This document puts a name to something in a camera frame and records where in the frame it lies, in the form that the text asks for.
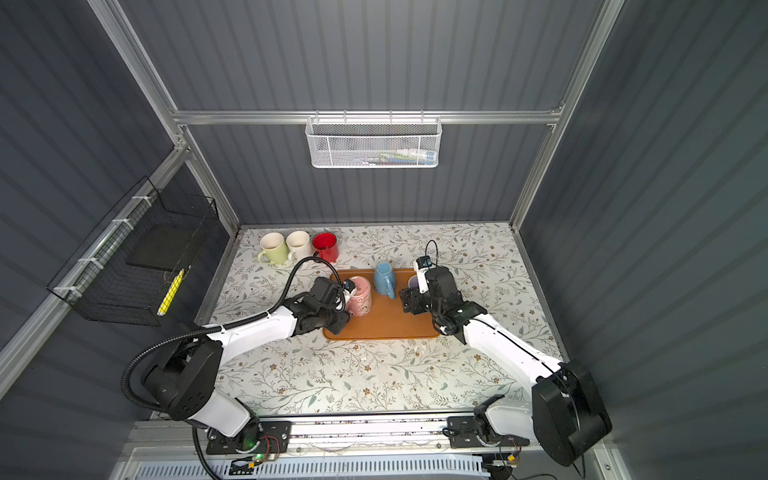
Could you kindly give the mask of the pink ghost pattern mug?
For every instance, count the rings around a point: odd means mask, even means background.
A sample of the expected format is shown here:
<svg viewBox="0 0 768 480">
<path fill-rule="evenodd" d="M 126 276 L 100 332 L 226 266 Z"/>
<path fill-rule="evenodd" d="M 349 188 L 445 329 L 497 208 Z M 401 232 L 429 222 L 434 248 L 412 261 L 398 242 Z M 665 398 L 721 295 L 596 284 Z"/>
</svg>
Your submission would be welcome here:
<svg viewBox="0 0 768 480">
<path fill-rule="evenodd" d="M 368 279 L 362 276 L 353 276 L 350 281 L 354 283 L 354 292 L 347 300 L 347 311 L 353 317 L 364 317 L 372 309 L 372 287 Z"/>
</svg>

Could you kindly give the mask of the red mug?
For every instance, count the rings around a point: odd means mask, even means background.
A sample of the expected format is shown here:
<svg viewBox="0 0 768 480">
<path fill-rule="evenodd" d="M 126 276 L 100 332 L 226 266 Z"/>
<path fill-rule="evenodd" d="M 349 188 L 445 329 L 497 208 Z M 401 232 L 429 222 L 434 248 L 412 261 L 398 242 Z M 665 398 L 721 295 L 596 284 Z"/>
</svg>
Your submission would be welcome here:
<svg viewBox="0 0 768 480">
<path fill-rule="evenodd" d="M 318 233 L 312 239 L 314 256 L 329 263 L 335 263 L 339 257 L 338 238 L 334 233 Z"/>
</svg>

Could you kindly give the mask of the white mug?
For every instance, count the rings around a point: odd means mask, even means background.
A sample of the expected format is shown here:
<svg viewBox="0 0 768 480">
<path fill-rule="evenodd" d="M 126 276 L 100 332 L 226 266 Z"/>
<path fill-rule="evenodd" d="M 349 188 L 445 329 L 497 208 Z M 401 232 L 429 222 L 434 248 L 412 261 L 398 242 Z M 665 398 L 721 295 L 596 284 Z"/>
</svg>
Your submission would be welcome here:
<svg viewBox="0 0 768 480">
<path fill-rule="evenodd" d="M 299 261 L 314 255 L 312 239 L 308 232 L 297 230 L 286 237 L 286 245 L 289 249 L 288 259 Z"/>
</svg>

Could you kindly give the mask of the light green mug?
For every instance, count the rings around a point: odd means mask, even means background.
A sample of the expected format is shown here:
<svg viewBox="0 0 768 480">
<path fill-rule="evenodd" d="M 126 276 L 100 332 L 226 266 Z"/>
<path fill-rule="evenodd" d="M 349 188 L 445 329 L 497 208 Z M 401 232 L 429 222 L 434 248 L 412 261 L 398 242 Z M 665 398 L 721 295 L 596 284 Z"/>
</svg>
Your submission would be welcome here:
<svg viewBox="0 0 768 480">
<path fill-rule="evenodd" d="M 270 232 L 260 239 L 261 251 L 257 255 L 260 263 L 283 265 L 288 261 L 289 249 L 285 237 L 279 232 Z"/>
</svg>

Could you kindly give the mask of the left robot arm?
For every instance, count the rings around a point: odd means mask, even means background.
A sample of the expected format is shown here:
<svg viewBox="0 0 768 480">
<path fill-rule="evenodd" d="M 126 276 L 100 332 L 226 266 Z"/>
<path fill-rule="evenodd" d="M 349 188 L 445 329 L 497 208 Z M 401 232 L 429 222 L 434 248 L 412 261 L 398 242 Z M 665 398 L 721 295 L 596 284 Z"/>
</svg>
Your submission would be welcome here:
<svg viewBox="0 0 768 480">
<path fill-rule="evenodd" d="M 318 329 L 340 333 L 351 318 L 342 303 L 355 292 L 350 280 L 338 283 L 317 278 L 309 291 L 284 300 L 261 319 L 235 327 L 207 328 L 200 335 L 160 347 L 141 384 L 172 419 L 235 438 L 254 428 L 257 416 L 216 388 L 220 367 L 273 341 Z"/>
</svg>

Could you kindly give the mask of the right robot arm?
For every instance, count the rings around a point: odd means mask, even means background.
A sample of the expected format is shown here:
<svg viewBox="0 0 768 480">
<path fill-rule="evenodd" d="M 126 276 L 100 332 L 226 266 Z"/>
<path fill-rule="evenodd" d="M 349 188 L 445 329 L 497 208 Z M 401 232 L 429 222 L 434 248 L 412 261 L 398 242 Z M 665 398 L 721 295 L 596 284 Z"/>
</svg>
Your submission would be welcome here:
<svg viewBox="0 0 768 480">
<path fill-rule="evenodd" d="M 512 334 L 485 307 L 463 298 L 448 268 L 421 257 L 414 270 L 417 287 L 400 293 L 404 311 L 430 314 L 435 331 L 490 358 L 527 390 L 522 401 L 494 395 L 474 408 L 468 426 L 448 427 L 456 445 L 535 441 L 556 463 L 570 466 L 611 433 L 612 421 L 583 363 L 562 362 Z"/>
</svg>

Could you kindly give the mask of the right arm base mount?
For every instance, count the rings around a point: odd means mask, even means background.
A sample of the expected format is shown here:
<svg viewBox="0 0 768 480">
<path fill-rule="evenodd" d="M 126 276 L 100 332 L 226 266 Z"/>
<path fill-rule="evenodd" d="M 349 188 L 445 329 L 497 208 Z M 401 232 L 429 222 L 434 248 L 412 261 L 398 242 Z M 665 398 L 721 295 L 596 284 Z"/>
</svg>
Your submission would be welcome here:
<svg viewBox="0 0 768 480">
<path fill-rule="evenodd" d="M 499 434 L 485 420 L 474 415 L 450 416 L 442 429 L 442 434 L 449 439 L 454 449 L 461 448 L 520 448 L 530 445 L 527 438 Z"/>
</svg>

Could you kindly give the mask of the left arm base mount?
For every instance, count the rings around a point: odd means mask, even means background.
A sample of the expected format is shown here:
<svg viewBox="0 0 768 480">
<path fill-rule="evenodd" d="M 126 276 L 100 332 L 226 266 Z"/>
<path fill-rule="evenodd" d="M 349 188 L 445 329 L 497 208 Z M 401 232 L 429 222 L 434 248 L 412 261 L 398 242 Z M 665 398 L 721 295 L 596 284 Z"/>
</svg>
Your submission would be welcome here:
<svg viewBox="0 0 768 480">
<path fill-rule="evenodd" d="M 207 434 L 208 455 L 278 455 L 285 453 L 291 438 L 293 424 L 289 421 L 255 421 L 247 424 L 234 437 L 217 430 Z"/>
</svg>

